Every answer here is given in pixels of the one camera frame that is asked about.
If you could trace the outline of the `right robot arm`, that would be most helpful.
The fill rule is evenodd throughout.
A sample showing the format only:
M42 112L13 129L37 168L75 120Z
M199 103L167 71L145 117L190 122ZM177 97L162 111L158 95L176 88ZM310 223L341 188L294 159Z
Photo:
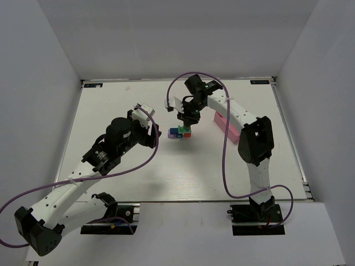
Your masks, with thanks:
M223 85L216 80L206 83L198 73L190 73L184 84L191 100L177 102L177 118L184 127L196 125L201 111L208 107L221 114L238 131L238 153L247 164L250 179L250 208L257 220L264 219L275 204L268 170L275 146L271 120L247 111L229 97Z

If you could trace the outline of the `dark blue wood block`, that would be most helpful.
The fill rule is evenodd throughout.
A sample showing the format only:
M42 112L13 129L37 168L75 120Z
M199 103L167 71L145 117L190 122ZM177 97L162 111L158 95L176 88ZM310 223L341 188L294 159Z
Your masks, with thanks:
M169 133L171 135L177 135L177 134L179 134L179 129L177 127L172 127L169 129Z

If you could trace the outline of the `green hospital wood block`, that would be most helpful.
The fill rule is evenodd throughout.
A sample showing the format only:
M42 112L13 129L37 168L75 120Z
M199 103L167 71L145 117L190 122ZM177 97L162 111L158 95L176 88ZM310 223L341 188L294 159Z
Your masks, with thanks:
M191 127L178 126L178 134L190 134Z

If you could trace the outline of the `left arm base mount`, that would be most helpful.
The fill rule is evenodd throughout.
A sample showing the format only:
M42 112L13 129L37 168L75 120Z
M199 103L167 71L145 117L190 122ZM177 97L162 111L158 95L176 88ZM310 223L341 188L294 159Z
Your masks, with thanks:
M105 213L81 227L81 235L133 235L138 227L140 204L119 203L105 192L93 194L92 199L104 203Z

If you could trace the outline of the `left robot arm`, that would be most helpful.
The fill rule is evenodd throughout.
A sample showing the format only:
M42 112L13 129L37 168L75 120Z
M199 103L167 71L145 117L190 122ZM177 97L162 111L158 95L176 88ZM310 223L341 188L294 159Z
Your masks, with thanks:
M152 121L154 113L153 108L142 104L129 110L126 117L114 118L65 181L53 185L53 190L31 207L16 210L14 218L19 234L40 257L52 252L76 228L114 217L117 202L105 192L93 194L76 211L72 205L91 186L107 177L134 146L157 149L161 132Z

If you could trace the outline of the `large lilac wood block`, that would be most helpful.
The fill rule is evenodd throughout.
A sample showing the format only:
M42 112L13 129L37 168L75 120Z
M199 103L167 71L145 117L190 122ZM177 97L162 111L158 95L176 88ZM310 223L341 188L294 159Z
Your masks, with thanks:
M174 138L176 138L176 135L171 135L171 134L169 133L169 129L168 129L168 138L169 138L169 139L174 139Z

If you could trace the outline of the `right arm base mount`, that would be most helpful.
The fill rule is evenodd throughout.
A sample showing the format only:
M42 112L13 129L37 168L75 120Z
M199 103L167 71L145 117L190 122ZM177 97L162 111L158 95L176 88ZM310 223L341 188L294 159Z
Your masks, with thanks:
M279 204L274 205L262 218L258 218L248 204L231 205L227 214L231 218L234 236L285 235L284 225L276 226L283 220Z

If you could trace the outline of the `pink plastic box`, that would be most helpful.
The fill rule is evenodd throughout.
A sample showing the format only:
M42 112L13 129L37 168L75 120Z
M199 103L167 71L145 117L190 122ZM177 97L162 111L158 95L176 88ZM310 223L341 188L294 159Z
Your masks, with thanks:
M227 129L226 122L226 118L224 118L220 113L214 113L214 123L220 128L223 133L225 133ZM233 125L231 125L231 123L229 123L227 137L234 145L238 144L240 139L239 132L235 129Z

